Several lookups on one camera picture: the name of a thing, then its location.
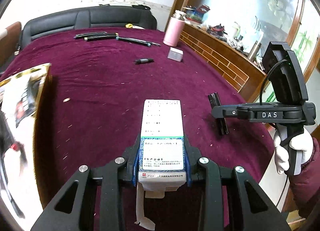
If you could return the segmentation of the maroon sleeved right forearm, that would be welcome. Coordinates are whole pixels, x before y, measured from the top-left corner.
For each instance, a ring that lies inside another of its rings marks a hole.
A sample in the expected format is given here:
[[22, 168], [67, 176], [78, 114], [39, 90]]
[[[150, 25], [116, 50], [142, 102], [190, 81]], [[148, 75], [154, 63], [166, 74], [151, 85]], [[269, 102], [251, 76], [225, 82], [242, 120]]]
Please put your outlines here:
[[299, 175], [290, 176], [290, 189], [299, 210], [299, 215], [307, 218], [319, 201], [319, 144], [315, 138], [311, 158], [302, 165]]

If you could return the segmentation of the white gloved right hand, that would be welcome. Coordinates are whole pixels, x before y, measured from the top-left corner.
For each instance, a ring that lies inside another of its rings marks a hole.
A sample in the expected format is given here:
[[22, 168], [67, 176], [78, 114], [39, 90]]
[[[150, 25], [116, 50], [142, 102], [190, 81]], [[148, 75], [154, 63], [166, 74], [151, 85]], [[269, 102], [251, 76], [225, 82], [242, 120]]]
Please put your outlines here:
[[[289, 153], [280, 145], [281, 137], [280, 132], [277, 130], [273, 137], [274, 144], [274, 163], [276, 165], [277, 173], [283, 174], [289, 170]], [[300, 163], [300, 169], [302, 166], [311, 159], [313, 153], [313, 140], [310, 133], [304, 128], [304, 133], [293, 137], [289, 143], [289, 146], [298, 152], [302, 153], [302, 159]]]

